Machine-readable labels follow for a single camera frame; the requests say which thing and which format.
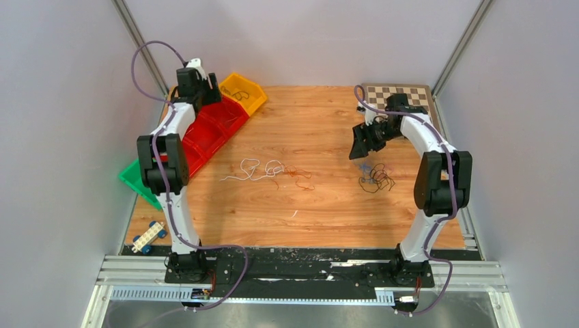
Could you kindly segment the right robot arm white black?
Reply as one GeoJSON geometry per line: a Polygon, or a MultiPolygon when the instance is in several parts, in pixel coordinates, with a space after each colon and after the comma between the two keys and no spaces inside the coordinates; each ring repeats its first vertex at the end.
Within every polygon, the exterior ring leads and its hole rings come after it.
{"type": "Polygon", "coordinates": [[[391,279],[404,286],[426,274],[432,245],[444,224],[469,203],[473,158],[468,151],[457,150],[446,141],[427,109],[411,105],[406,94],[390,95],[383,110],[365,102],[362,86],[355,86],[354,95],[356,109],[365,119],[352,129],[351,160],[378,152],[397,137],[410,141],[421,157],[414,184],[418,211],[389,268],[391,279]]]}

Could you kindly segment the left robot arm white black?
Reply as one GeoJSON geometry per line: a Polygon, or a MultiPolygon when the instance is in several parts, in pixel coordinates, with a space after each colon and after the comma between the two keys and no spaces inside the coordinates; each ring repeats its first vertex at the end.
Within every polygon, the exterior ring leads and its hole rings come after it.
{"type": "Polygon", "coordinates": [[[137,154],[143,185],[160,202],[171,234],[172,246],[167,269],[182,272],[192,283],[209,273],[186,197],[190,178],[183,138],[204,105],[221,101],[216,76],[206,73],[195,58],[176,71],[177,96],[166,101],[168,110],[157,128],[137,139],[137,154]]]}

